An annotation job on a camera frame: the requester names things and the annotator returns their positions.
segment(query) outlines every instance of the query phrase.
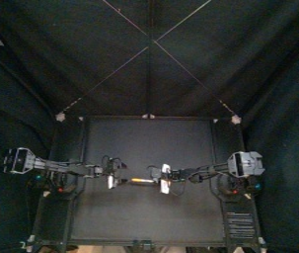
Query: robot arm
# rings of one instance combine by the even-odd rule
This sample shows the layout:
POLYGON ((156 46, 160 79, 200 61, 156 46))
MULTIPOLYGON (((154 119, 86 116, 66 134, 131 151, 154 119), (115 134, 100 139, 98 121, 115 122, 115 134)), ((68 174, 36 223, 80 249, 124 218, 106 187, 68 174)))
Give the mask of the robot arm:
POLYGON ((237 152, 231 155, 228 162, 202 166, 194 169, 171 169, 163 164, 162 169, 151 168, 151 178, 155 183, 160 182, 160 192, 168 194, 170 184, 190 181, 202 183, 218 174, 228 174, 234 178, 259 176, 265 169, 261 163, 262 156, 257 152, 237 152))
POLYGON ((84 178, 108 177, 108 189, 112 189, 120 183, 116 177, 118 170, 127 167, 116 159, 108 157, 106 168, 92 164, 55 162, 37 157, 33 152, 24 147, 12 148, 4 158, 4 172, 24 175, 32 170, 41 170, 61 175, 71 174, 84 178))

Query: diagonal wire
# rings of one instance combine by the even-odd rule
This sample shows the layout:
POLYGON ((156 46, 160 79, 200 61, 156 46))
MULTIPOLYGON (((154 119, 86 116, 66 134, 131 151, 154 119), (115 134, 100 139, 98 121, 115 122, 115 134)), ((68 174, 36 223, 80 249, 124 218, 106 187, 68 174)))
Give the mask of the diagonal wire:
POLYGON ((163 39, 163 37, 164 37, 167 34, 170 34, 170 32, 171 32, 182 23, 184 23, 184 21, 188 20, 188 18, 191 18, 191 16, 194 16, 194 14, 196 14, 196 13, 203 9, 203 7, 206 7, 206 6, 210 4, 211 1, 212 1, 212 0, 208 0, 206 3, 203 3, 203 4, 195 9, 195 11, 192 11, 192 12, 190 13, 190 15, 188 15, 183 20, 180 20, 179 23, 176 23, 176 25, 175 25, 168 31, 166 31, 166 33, 164 33, 155 41, 158 42, 160 39, 163 39))
POLYGON ((158 43, 158 41, 154 41, 154 43, 158 45, 158 47, 163 50, 163 52, 168 55, 168 57, 175 61, 175 63, 183 68, 183 70, 188 73, 188 75, 195 79, 195 81, 204 87, 204 89, 210 92, 210 95, 219 101, 222 106, 228 110, 228 112, 232 115, 237 115, 235 111, 231 110, 228 105, 223 102, 223 100, 214 94, 214 92, 210 90, 210 88, 204 85, 204 83, 195 77, 195 75, 190 72, 190 70, 186 68, 186 66, 178 61, 178 59, 172 56, 171 53, 164 49, 164 47, 158 43))
POLYGON ((134 59, 148 49, 144 47, 123 64, 118 67, 112 73, 60 111, 63 114, 71 107, 134 61, 134 59))
POLYGON ((122 12, 110 4, 107 0, 103 2, 114 9, 114 11, 128 21, 128 23, 147 36, 147 33, 142 30, 142 28, 122 14, 122 12))

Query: black panel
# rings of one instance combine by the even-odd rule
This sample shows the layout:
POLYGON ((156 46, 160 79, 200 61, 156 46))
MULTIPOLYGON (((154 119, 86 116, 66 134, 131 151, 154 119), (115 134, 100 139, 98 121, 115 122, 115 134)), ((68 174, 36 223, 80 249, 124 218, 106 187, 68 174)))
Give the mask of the black panel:
MULTIPOLYGON (((86 161, 122 157, 123 176, 150 177, 150 165, 171 168, 212 164, 212 137, 207 121, 95 120, 90 122, 86 161)), ((223 241, 219 201, 208 182, 187 184, 180 197, 159 193, 158 186, 126 185, 107 190, 104 179, 90 180, 74 216, 72 240, 132 241, 192 245, 223 241)))

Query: black curtain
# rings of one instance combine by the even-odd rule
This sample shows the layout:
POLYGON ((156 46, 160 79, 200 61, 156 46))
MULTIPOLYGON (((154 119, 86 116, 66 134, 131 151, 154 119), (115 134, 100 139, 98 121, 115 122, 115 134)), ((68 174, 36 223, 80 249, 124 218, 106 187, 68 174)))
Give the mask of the black curtain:
POLYGON ((263 236, 273 252, 289 253, 299 252, 299 46, 285 64, 250 110, 246 134, 266 168, 257 202, 263 236))
MULTIPOLYGON (((53 120, 31 84, 9 48, 0 47, 0 165, 4 151, 12 147, 29 147, 39 156, 49 155, 53 120)), ((0 252, 20 252, 20 241, 31 234, 28 180, 28 176, 3 174, 0 168, 0 252)))

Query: black ceiling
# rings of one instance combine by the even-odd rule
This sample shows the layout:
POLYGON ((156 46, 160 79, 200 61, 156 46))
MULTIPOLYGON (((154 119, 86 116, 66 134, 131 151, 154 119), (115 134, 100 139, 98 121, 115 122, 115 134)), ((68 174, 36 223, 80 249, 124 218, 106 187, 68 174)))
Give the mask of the black ceiling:
POLYGON ((299 46, 299 0, 0 1, 0 39, 53 114, 226 117, 299 46))

